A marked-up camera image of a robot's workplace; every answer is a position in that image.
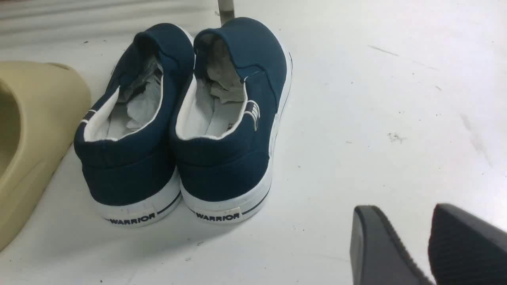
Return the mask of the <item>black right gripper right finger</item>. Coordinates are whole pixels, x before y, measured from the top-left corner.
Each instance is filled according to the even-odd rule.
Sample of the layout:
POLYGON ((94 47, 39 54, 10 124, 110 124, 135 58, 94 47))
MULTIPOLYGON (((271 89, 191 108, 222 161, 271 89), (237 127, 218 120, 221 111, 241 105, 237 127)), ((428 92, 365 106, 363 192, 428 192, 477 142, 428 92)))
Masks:
POLYGON ((433 210, 428 245, 438 285, 505 285, 507 234, 449 203, 433 210))

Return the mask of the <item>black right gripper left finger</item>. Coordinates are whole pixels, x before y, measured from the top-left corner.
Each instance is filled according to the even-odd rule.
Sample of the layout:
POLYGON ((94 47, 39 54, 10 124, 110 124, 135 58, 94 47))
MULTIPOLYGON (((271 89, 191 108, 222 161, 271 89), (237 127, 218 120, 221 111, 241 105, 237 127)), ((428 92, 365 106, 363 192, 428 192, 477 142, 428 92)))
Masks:
POLYGON ((350 264, 354 285, 433 285, 387 216, 374 205, 353 209, 350 264))

